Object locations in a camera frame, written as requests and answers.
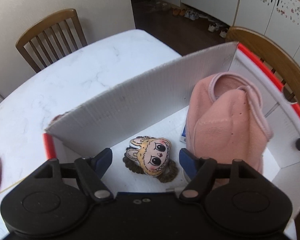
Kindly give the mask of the blue small carton box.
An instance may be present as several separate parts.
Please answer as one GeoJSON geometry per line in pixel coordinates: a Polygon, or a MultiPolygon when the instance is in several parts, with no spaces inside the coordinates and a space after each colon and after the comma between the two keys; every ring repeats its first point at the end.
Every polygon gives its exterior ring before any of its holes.
{"type": "Polygon", "coordinates": [[[181,132],[180,141],[186,143],[186,125],[184,125],[183,130],[181,132]]]}

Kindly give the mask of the pink fleece garment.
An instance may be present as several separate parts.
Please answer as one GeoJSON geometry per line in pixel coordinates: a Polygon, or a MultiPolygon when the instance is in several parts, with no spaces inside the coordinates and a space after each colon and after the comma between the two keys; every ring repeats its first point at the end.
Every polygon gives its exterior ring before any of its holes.
{"type": "Polygon", "coordinates": [[[219,164],[242,159],[263,171],[263,153],[273,137],[258,88],[231,72],[205,77],[191,94],[186,118],[186,148],[195,157],[219,164]]]}

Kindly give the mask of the red cardboard shoe box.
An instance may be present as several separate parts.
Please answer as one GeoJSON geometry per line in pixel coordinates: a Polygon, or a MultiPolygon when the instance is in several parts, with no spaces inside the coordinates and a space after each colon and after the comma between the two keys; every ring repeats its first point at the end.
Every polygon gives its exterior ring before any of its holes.
{"type": "Polygon", "coordinates": [[[102,180],[113,193],[164,192],[186,184],[183,172],[174,181],[127,169],[122,161],[128,142],[138,135],[166,138],[173,160],[185,147],[180,136],[185,126],[194,85],[220,72],[239,74],[259,89],[262,112],[273,138],[263,154],[263,174],[282,190],[300,212],[300,106],[288,102],[282,82],[245,46],[225,43],[175,59],[98,93],[92,99],[53,120],[44,133],[48,158],[70,163],[111,148],[113,162],[102,180]]]}

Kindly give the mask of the wooden chair at right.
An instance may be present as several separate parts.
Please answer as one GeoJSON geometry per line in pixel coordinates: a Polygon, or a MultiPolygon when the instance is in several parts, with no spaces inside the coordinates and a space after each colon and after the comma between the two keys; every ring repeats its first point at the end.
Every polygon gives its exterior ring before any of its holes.
{"type": "Polygon", "coordinates": [[[284,98],[300,105],[300,67],[281,47],[269,38],[243,27],[230,27],[225,40],[237,41],[247,47],[283,85],[284,98]]]}

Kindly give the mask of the wooden chair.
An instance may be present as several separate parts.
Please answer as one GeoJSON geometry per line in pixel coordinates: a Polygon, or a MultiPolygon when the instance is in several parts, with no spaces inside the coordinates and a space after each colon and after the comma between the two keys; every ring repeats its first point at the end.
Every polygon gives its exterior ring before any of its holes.
{"type": "Polygon", "coordinates": [[[281,47],[269,38],[243,27],[230,27],[225,40],[237,41],[247,47],[283,85],[284,98],[300,105],[300,67],[281,47]]]}
{"type": "Polygon", "coordinates": [[[87,46],[75,9],[63,9],[30,27],[15,44],[35,73],[87,46]]]}

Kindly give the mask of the wooden chair at back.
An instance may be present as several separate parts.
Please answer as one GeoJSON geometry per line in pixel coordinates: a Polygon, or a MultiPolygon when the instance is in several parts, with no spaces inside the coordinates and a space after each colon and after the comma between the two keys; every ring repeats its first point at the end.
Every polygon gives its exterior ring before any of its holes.
{"type": "Polygon", "coordinates": [[[87,46],[75,9],[63,9],[30,27],[15,44],[35,73],[87,46]]]}

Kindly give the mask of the white wall cabinet unit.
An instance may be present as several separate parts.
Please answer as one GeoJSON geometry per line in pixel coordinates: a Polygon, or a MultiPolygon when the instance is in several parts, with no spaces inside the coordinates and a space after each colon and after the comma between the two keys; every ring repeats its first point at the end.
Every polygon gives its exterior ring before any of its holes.
{"type": "Polygon", "coordinates": [[[163,0],[273,40],[300,64],[300,0],[163,0]]]}

